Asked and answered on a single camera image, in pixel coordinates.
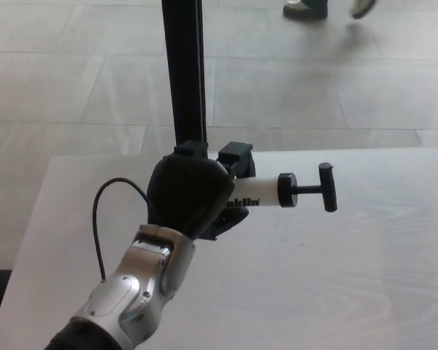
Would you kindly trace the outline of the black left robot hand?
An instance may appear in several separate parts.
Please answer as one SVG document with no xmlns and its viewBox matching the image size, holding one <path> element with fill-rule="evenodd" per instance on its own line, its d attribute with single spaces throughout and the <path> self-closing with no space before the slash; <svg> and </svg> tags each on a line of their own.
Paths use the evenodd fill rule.
<svg viewBox="0 0 438 350">
<path fill-rule="evenodd" d="M 234 180 L 256 175 L 252 144 L 229 142 L 213 160 L 207 143 L 187 141 L 155 166 L 147 187 L 147 222 L 190 240 L 214 241 L 243 221 L 249 210 L 228 204 Z"/>
</svg>

